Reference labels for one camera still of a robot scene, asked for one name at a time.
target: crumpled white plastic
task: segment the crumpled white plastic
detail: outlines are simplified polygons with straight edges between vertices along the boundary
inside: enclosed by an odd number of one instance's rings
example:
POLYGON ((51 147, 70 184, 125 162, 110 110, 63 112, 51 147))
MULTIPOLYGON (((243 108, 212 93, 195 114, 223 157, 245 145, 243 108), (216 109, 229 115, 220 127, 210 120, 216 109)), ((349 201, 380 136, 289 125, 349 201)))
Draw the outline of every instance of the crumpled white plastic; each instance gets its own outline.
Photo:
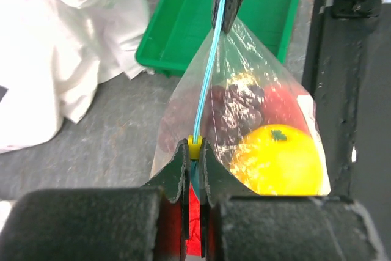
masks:
POLYGON ((84 117, 99 83, 145 70, 134 54, 148 24, 146 0, 0 5, 0 86, 8 89, 0 101, 0 153, 50 140, 63 117, 84 117))

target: bag of fruit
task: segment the bag of fruit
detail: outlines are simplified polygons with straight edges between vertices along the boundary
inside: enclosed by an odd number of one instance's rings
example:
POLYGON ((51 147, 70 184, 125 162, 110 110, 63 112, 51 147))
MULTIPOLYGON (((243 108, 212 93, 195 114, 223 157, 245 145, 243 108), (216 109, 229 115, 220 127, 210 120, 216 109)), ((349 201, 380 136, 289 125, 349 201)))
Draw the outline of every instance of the bag of fruit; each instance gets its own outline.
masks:
MULTIPOLYGON (((183 75, 161 120, 152 175, 194 128, 211 32, 183 75)), ((222 34, 200 134, 217 159, 261 195, 327 195, 330 183, 315 103, 253 33, 236 19, 222 34)))

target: yellow connector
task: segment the yellow connector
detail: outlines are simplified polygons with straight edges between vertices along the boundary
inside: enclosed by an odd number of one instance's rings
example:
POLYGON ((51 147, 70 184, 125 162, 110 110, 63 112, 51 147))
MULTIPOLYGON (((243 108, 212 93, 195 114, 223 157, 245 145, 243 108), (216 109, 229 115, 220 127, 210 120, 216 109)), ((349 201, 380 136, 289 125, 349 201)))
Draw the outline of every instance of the yellow connector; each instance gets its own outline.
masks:
POLYGON ((189 136, 188 144, 190 150, 190 160, 199 160, 201 153, 202 137, 198 136, 197 143, 193 144, 193 136, 189 136))

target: green plastic tray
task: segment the green plastic tray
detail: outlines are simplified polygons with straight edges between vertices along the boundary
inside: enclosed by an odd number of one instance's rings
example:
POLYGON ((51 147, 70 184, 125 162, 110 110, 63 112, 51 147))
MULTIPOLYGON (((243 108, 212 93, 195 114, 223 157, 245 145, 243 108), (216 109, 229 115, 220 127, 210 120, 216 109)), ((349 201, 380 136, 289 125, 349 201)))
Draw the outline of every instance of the green plastic tray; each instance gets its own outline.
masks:
MULTIPOLYGON (((299 0, 244 0, 239 18, 284 62, 299 0)), ((138 63, 181 76, 211 29, 212 0, 160 0, 136 53, 138 63)))

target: gray table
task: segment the gray table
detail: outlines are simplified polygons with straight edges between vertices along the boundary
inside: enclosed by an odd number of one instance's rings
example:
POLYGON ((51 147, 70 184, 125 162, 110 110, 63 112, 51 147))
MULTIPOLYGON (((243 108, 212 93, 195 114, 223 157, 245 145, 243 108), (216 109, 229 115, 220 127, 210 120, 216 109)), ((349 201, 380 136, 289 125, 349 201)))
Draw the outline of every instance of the gray table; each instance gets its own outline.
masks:
MULTIPOLYGON (((151 11, 158 0, 148 0, 151 11)), ((300 0, 286 66, 300 80, 313 0, 300 0)), ((165 104, 178 78, 120 75, 97 90, 78 125, 46 144, 0 155, 0 199, 41 188, 129 187, 148 180, 165 104)))

